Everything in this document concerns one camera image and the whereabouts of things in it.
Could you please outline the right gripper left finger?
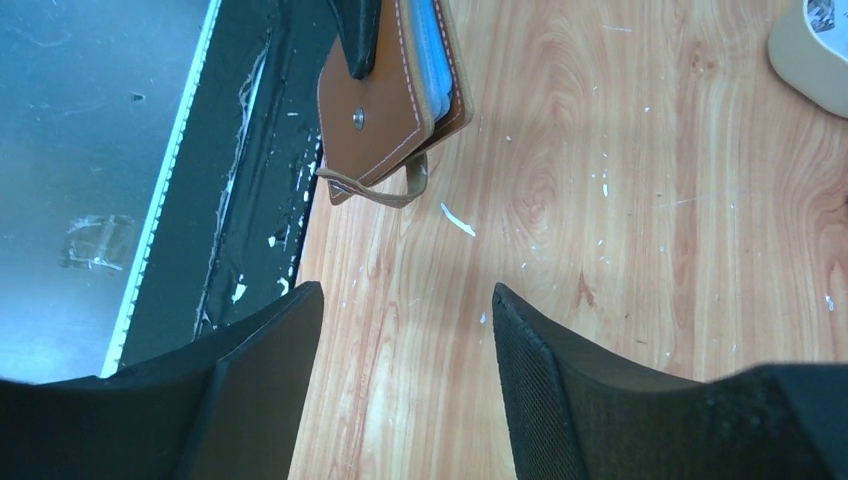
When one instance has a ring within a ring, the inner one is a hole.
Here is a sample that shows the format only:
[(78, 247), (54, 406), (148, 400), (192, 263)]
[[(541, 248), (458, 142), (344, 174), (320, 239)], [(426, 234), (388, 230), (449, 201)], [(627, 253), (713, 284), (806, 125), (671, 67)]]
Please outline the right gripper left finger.
[(5, 479), (284, 479), (322, 330), (305, 282), (112, 376), (1, 384)]

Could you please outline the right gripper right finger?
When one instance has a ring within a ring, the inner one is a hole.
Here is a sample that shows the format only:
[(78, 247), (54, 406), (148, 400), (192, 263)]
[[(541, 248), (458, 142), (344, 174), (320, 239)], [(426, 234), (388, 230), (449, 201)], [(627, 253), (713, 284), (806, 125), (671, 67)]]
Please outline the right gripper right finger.
[(701, 383), (601, 347), (504, 284), (492, 308), (520, 479), (847, 475), (843, 363), (766, 363)]

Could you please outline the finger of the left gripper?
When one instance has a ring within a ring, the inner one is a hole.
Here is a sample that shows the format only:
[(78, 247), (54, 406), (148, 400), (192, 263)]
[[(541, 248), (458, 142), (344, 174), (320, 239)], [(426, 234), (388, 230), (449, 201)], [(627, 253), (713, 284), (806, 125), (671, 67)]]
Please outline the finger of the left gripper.
[(363, 80), (372, 71), (377, 51), (381, 0), (328, 0), (348, 72)]

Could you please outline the brown leather card holder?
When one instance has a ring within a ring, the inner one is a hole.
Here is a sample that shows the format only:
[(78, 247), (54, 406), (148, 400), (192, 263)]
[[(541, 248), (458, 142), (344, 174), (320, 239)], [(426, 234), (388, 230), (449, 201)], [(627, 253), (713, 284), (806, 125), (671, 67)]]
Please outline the brown leather card holder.
[(339, 37), (320, 72), (318, 114), (332, 204), (403, 208), (426, 190), (427, 152), (472, 119), (447, 1), (382, 1), (371, 73), (353, 79)]

